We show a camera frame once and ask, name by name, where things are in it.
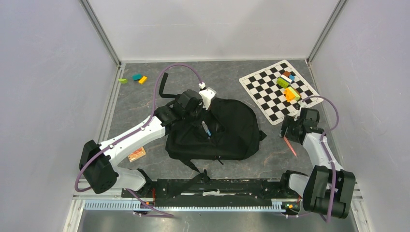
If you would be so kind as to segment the black student backpack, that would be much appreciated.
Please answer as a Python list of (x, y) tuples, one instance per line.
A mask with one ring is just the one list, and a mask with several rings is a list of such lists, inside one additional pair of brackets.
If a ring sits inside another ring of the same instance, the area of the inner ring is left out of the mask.
[[(168, 73), (164, 73), (159, 94), (162, 98), (175, 100), (180, 94), (165, 94)], [(167, 133), (165, 149), (170, 158), (179, 160), (192, 170), (199, 169), (193, 160), (245, 160), (259, 151), (260, 142), (266, 134), (259, 129), (255, 112), (241, 101), (212, 100), (203, 120), (212, 136), (208, 137), (201, 123), (182, 120), (175, 123)]]

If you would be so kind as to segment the blue white pen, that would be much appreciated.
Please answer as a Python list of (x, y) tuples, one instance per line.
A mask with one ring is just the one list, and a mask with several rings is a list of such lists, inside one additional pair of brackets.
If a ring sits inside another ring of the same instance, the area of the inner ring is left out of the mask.
[(207, 124), (204, 121), (201, 122), (201, 125), (203, 126), (204, 131), (207, 133), (208, 137), (212, 136)]

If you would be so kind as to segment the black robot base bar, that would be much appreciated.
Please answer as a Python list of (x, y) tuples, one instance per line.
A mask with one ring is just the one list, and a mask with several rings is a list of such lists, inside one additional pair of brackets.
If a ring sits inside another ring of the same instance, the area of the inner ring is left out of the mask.
[(280, 179), (211, 179), (198, 174), (191, 179), (150, 179), (130, 193), (123, 189), (122, 198), (151, 198), (159, 207), (269, 207), (272, 200), (300, 206), (302, 195), (288, 187), (287, 171)]

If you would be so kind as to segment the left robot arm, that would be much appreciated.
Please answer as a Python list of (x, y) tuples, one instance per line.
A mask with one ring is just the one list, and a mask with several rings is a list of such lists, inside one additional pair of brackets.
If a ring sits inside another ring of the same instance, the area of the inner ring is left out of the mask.
[(135, 150), (164, 137), (175, 123), (206, 112), (215, 97), (216, 92), (211, 88), (199, 92), (188, 89), (121, 135), (99, 144), (94, 140), (85, 143), (79, 169), (80, 176), (87, 180), (89, 187), (76, 187), (76, 191), (91, 189), (94, 193), (101, 194), (111, 188), (131, 189), (140, 197), (148, 196), (152, 191), (152, 184), (142, 172), (120, 168), (118, 164)]

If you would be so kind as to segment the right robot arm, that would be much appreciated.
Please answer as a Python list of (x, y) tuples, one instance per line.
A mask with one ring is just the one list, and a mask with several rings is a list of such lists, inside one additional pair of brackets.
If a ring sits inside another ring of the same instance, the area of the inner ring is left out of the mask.
[(282, 176), (279, 191), (285, 197), (298, 193), (305, 211), (346, 218), (356, 178), (335, 160), (324, 129), (318, 127), (319, 120), (319, 111), (309, 108), (301, 108), (298, 116), (285, 116), (280, 136), (303, 146), (313, 170), (310, 175), (287, 170)]

